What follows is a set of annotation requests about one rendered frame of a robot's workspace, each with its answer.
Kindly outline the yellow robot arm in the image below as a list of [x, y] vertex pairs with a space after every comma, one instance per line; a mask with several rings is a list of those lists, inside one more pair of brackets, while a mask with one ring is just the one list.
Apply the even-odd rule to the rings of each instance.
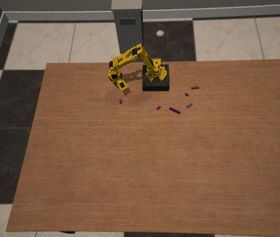
[[[133, 56], [129, 58], [131, 54]], [[152, 60], [143, 46], [139, 44], [136, 47], [129, 49], [121, 56], [116, 56], [115, 58], [110, 60], [109, 66], [112, 79], [118, 79], [117, 70], [127, 65], [128, 63], [132, 63], [133, 61], [137, 60], [139, 56], [146, 65], [146, 76], [149, 78], [150, 82], [153, 82], [155, 77], [159, 77], [160, 81], [163, 81], [166, 78], [167, 72], [165, 70], [165, 67], [161, 67], [161, 59]]]

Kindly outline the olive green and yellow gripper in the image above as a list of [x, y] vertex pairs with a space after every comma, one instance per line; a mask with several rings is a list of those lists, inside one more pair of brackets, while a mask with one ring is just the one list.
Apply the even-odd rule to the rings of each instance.
[[[125, 81], [124, 80], [121, 80], [123, 75], [122, 75], [122, 72], [120, 69], [117, 70], [117, 74], [118, 74], [118, 79], [112, 79], [110, 73], [108, 73], [108, 77], [109, 79], [114, 83], [114, 85], [118, 85], [119, 89], [121, 91], [123, 91], [124, 89], [126, 89], [128, 86], [126, 85]], [[121, 78], [121, 79], [120, 79]]]

